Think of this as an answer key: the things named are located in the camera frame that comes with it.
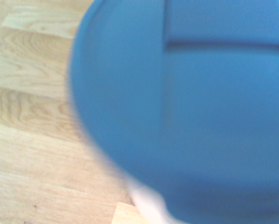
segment floor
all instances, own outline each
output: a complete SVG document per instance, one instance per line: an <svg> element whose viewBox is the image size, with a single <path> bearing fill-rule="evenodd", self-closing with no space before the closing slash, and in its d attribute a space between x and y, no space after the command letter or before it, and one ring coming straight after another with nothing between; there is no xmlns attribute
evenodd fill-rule
<svg viewBox="0 0 279 224"><path fill-rule="evenodd" d="M144 223L68 100L69 51L91 2L0 0L0 224Z"/></svg>

